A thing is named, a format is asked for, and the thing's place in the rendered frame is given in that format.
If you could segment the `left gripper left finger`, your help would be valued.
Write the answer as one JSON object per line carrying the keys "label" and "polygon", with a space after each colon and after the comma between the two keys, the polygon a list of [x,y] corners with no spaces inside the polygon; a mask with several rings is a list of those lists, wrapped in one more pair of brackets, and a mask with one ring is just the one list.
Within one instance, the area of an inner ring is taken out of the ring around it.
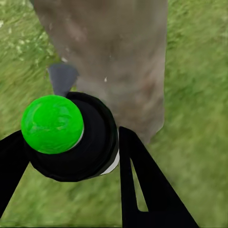
{"label": "left gripper left finger", "polygon": [[0,218],[29,162],[21,130],[0,141]]}

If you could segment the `pesticide atomizer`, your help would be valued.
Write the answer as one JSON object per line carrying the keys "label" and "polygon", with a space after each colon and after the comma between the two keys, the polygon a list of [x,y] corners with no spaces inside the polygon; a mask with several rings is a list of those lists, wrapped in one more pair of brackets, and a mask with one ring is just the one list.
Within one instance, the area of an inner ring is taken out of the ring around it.
{"label": "pesticide atomizer", "polygon": [[114,171],[119,131],[98,98],[70,92],[79,72],[69,64],[47,67],[54,95],[34,99],[24,110],[21,132],[35,169],[60,182],[80,182]]}

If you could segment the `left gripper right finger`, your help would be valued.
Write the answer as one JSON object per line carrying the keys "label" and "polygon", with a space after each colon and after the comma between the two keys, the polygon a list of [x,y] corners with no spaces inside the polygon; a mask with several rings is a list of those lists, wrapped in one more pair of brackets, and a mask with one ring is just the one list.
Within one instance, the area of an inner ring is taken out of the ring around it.
{"label": "left gripper right finger", "polygon": [[[199,228],[139,139],[140,135],[121,126],[118,131],[123,228]],[[131,161],[148,212],[137,208]]]}

